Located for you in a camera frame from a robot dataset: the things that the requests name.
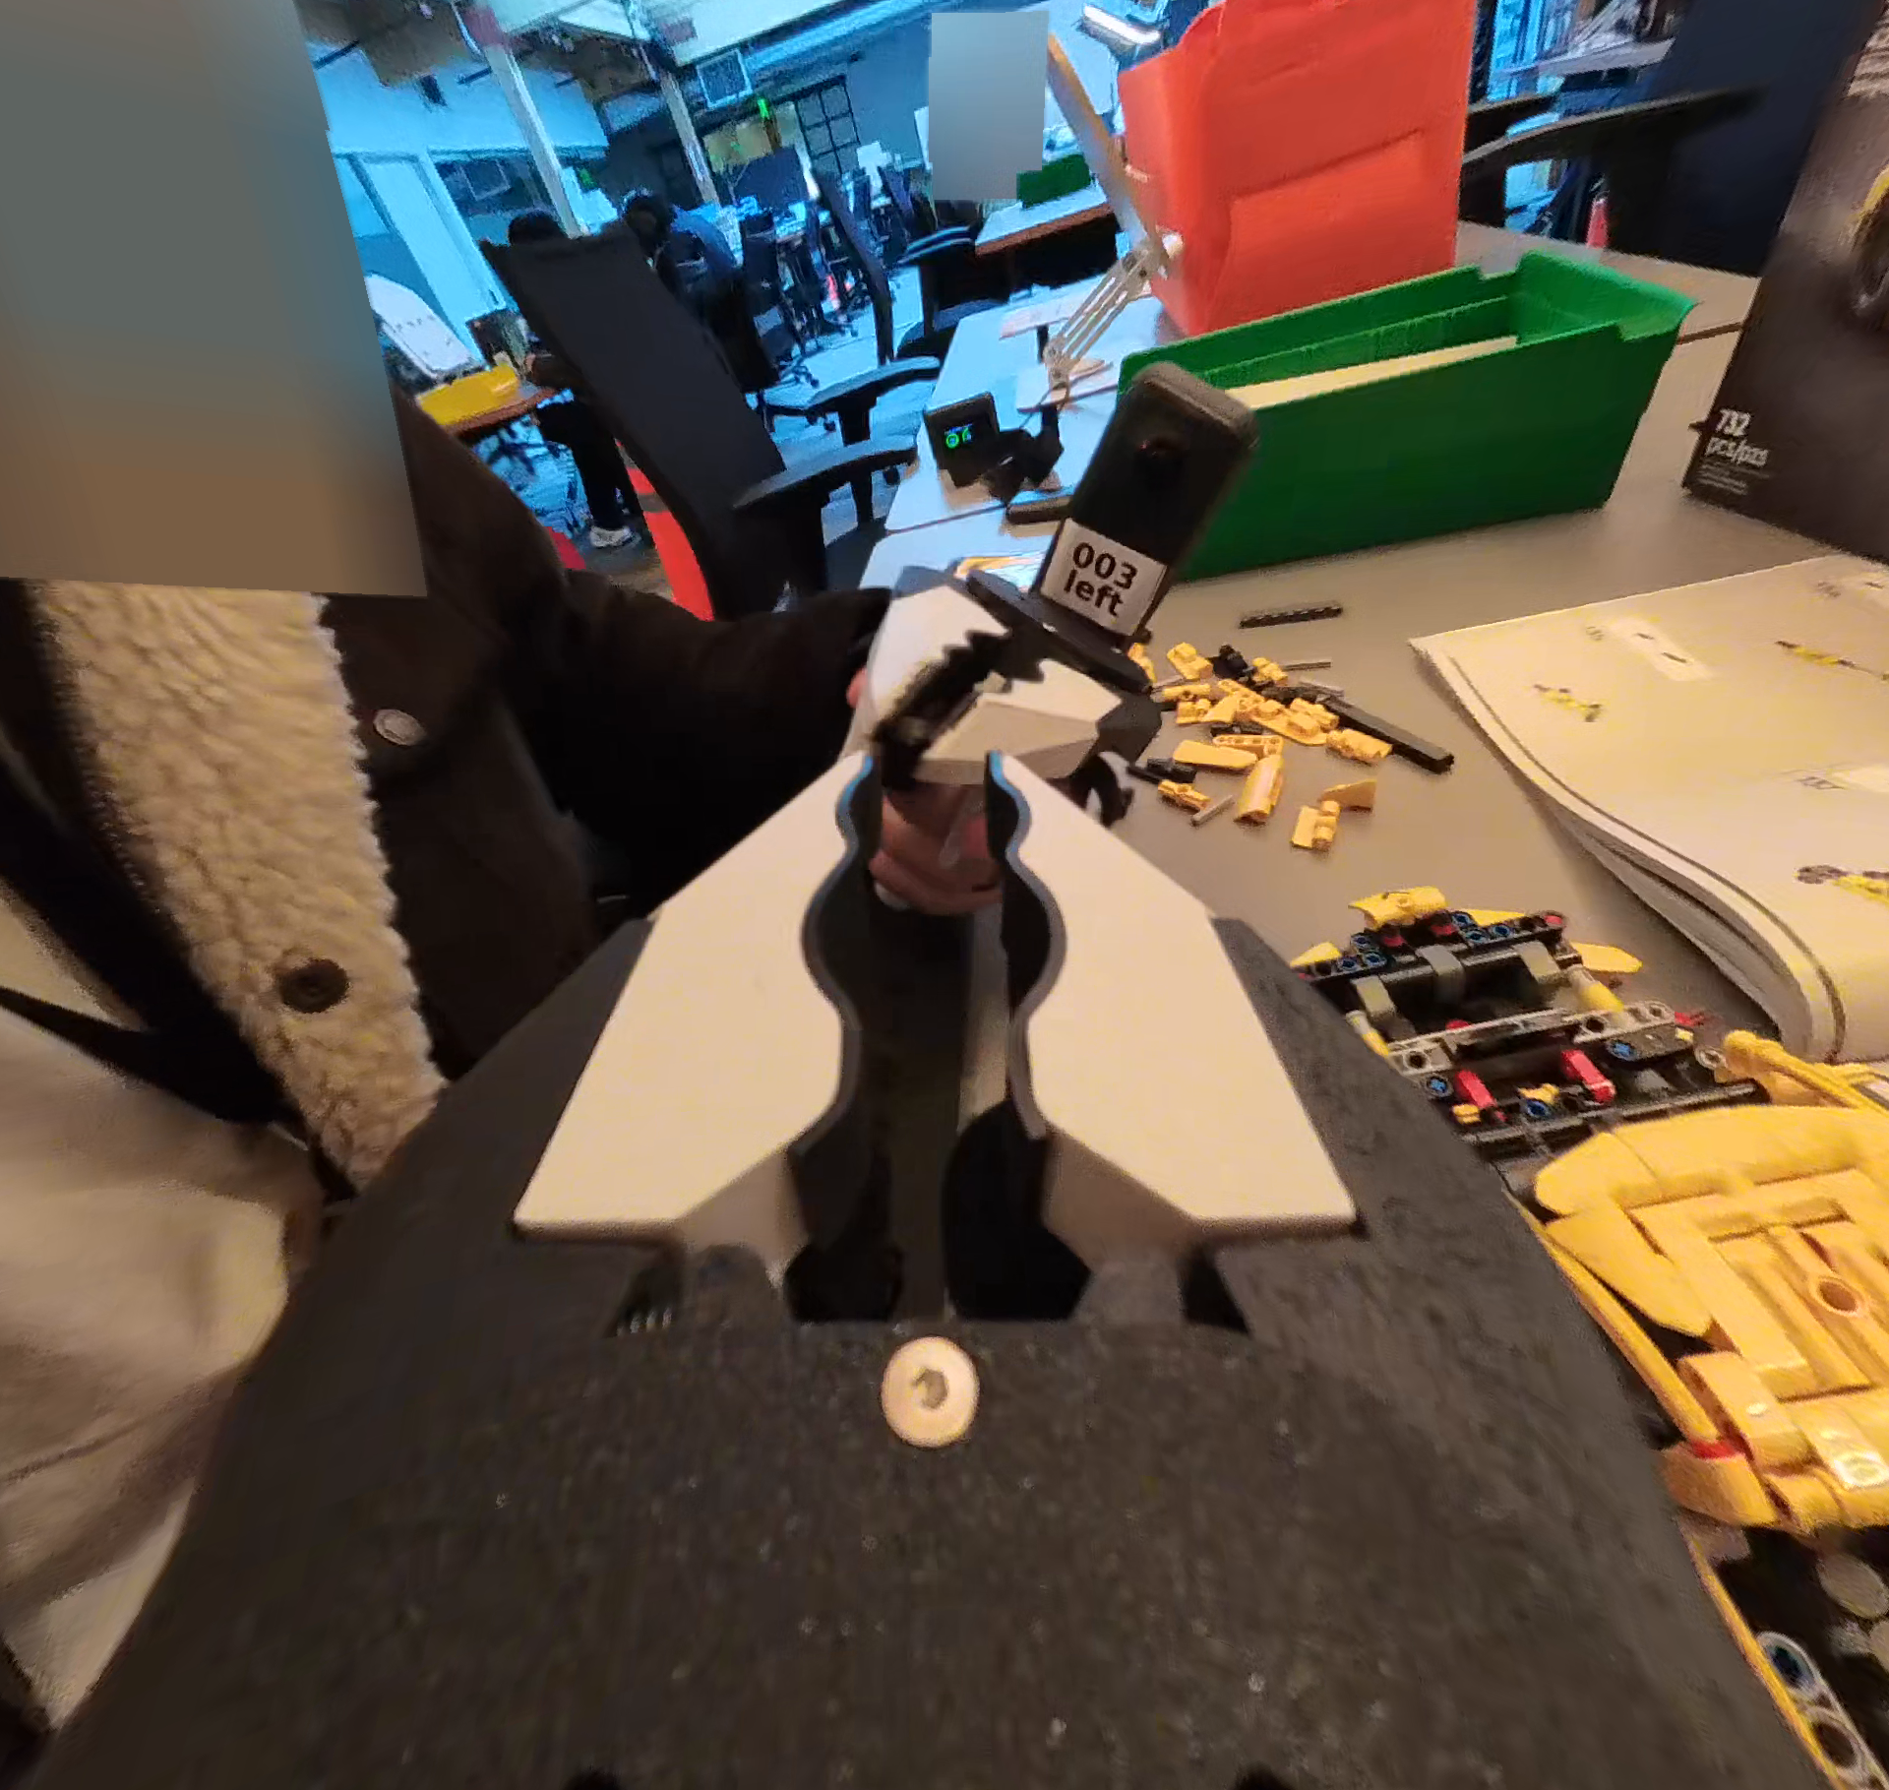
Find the black office chair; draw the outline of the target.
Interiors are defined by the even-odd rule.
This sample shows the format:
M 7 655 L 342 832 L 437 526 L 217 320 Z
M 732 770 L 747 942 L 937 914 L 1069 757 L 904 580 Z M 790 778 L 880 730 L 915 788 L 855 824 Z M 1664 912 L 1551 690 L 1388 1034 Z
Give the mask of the black office chair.
M 879 538 L 869 481 L 915 459 L 915 436 L 869 437 L 885 395 L 932 387 L 937 362 L 895 360 L 804 402 L 839 439 L 788 466 L 710 331 L 661 284 L 624 233 L 483 243 L 486 267 L 532 333 L 576 378 L 628 464 L 649 482 L 649 534 L 669 597 L 704 622 L 805 602 L 836 586 L 822 510 L 853 494 L 866 554 Z

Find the open instruction booklet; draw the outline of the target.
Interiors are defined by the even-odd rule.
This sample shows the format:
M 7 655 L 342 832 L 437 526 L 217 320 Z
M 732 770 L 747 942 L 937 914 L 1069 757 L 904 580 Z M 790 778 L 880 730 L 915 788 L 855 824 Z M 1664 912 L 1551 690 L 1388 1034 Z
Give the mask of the open instruction booklet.
M 1836 554 L 1412 650 L 1789 1053 L 1884 1067 L 1884 563 Z

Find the toy car set box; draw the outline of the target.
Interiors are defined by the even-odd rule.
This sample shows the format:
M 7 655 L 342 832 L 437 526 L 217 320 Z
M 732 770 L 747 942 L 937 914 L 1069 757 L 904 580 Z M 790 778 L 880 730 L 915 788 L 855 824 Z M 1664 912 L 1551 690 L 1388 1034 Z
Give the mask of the toy car set box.
M 1814 136 L 1684 490 L 1887 561 L 1887 80 L 1859 55 Z

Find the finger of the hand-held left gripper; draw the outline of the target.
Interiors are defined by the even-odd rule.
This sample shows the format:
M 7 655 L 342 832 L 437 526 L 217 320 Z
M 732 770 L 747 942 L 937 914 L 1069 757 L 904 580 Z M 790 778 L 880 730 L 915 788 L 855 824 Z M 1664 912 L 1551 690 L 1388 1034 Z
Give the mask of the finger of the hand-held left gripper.
M 1067 662 L 1000 647 L 990 665 L 990 753 L 1040 779 L 1069 784 L 1103 757 L 1137 763 L 1158 737 L 1158 709 Z
M 965 717 L 985 699 L 1013 713 L 1031 709 L 1040 688 L 1021 617 L 962 580 L 933 578 L 891 601 L 863 662 L 862 717 Z

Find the dark sherpa-lined jacket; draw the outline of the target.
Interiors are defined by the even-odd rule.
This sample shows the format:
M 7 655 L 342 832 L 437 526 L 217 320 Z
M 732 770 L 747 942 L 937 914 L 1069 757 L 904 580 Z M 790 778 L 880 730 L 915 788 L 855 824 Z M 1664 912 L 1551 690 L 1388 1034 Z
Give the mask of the dark sherpa-lined jacket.
M 565 581 L 393 400 L 426 594 L 4 585 L 4 1767 L 141 1610 L 315 1259 L 595 910 L 498 693 Z

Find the green plastic bin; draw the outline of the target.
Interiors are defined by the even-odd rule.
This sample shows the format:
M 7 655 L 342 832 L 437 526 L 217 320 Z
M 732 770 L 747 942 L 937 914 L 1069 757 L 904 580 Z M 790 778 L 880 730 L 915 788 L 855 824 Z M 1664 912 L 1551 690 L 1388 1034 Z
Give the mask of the green plastic bin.
M 1694 301 L 1542 250 L 1126 358 L 1257 418 L 1187 581 L 1611 501 Z

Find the person's left hand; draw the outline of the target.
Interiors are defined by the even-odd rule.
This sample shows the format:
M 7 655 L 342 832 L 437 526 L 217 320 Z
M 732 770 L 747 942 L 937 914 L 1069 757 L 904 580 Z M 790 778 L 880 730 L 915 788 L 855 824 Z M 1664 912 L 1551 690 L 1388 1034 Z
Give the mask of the person's left hand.
M 868 865 L 874 896 L 893 910 L 962 919 L 1000 897 L 1001 875 L 988 844 L 985 772 L 959 784 L 879 783 L 879 844 Z

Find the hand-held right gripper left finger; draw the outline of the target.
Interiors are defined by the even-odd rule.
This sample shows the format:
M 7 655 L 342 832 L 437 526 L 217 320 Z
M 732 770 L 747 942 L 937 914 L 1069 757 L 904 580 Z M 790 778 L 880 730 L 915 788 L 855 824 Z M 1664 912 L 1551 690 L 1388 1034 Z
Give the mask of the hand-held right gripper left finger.
M 874 1131 L 874 763 L 836 763 L 649 920 L 518 1200 L 527 1237 L 751 1253 L 805 1323 L 893 1315 Z

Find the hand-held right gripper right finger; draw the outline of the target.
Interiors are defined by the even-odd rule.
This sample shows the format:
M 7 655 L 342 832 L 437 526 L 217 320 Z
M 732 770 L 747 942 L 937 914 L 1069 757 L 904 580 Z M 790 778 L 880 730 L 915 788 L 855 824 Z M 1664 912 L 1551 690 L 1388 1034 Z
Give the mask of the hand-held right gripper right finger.
M 1228 1248 L 1357 1229 L 1230 925 L 1017 757 L 984 810 L 994 1095 L 959 1138 L 959 1315 L 1064 1320 L 1117 1267 L 1186 1292 Z

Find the pile of yellow brick pieces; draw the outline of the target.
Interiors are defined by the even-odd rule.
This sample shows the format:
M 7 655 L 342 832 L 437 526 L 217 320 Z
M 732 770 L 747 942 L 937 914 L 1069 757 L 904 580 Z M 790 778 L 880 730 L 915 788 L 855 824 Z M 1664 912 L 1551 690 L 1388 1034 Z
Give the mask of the pile of yellow brick pieces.
M 1154 752 L 1128 774 L 1192 827 L 1216 820 L 1268 827 L 1283 810 L 1295 760 L 1305 760 L 1311 775 L 1308 800 L 1288 824 L 1295 852 L 1327 855 L 1348 813 L 1376 810 L 1378 772 L 1394 757 L 1392 742 L 1293 688 L 1278 665 L 1186 641 L 1162 659 L 1131 646 L 1128 659 L 1146 675 L 1157 713 Z

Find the grey desk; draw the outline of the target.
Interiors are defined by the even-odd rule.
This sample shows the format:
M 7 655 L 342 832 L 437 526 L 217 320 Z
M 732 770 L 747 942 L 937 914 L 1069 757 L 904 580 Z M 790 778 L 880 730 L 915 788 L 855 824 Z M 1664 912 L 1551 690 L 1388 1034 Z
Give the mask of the grey desk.
M 1280 1240 L 1220 1265 L 1249 1335 L 1209 1330 L 1223 1371 L 1202 1413 L 1164 1384 L 1135 1426 L 1181 1426 L 1158 1466 L 1181 1479 L 1186 1541 L 1131 1528 L 1126 1465 L 1052 1487 L 1057 1552 L 1081 1581 L 1135 1583 L 1123 1621 L 1079 1609 L 1079 1681 L 1013 1636 L 1004 1684 L 1040 1727 L 998 1707 L 966 1782 L 995 1786 L 1811 1786 L 1681 1548 L 1600 1332 L 1497 1189 L 1442 1134 L 1421 1134 L 1327 1008 L 1272 965 L 1348 893 L 1430 880 L 1474 904 L 1567 906 L 1578 936 L 1648 959 L 1643 989 L 1718 1016 L 1711 1032 L 1775 1032 L 1714 955 L 1561 832 L 1409 647 L 1458 625 L 1823 558 L 1792 532 L 1686 497 L 1678 474 L 1755 283 L 1613 267 L 1700 291 L 1708 315 L 1653 388 L 1611 504 L 1448 538 L 1181 588 L 1160 641 L 1216 639 L 1261 605 L 1336 599 L 1336 676 L 1367 707 L 1458 753 L 1451 774 L 1392 768 L 1388 810 L 1327 867 L 1239 837 L 1190 834 L 1143 791 L 1116 834 L 1268 946 L 1254 969 L 1288 1057 L 1311 1062 L 1314 1109 L 1362 1163 L 1361 1240 Z

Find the long black brick beam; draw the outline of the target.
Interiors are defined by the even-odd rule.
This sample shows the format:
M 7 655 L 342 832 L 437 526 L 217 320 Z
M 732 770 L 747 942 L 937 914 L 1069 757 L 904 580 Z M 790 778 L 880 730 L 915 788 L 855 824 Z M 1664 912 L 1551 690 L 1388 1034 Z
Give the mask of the long black brick beam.
M 1215 679 L 1239 690 L 1254 707 L 1251 713 L 1224 717 L 1227 722 L 1261 724 L 1283 739 L 1321 745 L 1357 763 L 1399 760 L 1438 778 L 1454 768 L 1451 750 L 1364 712 L 1330 686 L 1305 684 L 1265 659 L 1248 660 L 1230 646 L 1223 646 L 1210 662 Z

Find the orange plastic carry case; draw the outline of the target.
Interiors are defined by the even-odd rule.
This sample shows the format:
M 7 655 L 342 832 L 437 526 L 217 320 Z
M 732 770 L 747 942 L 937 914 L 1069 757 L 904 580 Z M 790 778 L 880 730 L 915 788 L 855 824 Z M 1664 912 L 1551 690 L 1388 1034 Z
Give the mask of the orange plastic carry case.
M 1186 339 L 1454 267 L 1474 22 L 1476 0 L 1220 0 L 1122 74 Z

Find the small black device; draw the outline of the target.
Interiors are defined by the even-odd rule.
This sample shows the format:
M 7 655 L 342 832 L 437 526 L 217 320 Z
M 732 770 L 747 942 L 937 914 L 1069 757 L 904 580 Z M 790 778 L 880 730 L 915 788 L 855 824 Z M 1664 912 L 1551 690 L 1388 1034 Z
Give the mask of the small black device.
M 1067 495 L 1056 479 L 1064 450 L 1059 414 L 1057 405 L 1045 402 L 1027 411 L 1031 426 L 1004 430 L 985 393 L 928 407 L 923 432 L 932 464 L 953 487 L 981 492 L 1011 514 L 1028 514 Z

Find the yellow toy brick car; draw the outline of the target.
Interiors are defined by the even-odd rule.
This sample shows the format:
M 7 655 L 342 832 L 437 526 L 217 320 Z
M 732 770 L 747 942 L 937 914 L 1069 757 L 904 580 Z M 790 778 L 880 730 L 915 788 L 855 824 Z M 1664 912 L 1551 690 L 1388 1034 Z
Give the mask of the yellow toy brick car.
M 1506 1189 L 1825 1786 L 1887 1784 L 1884 1074 L 1625 994 L 1559 912 L 1354 904 L 1297 978 Z

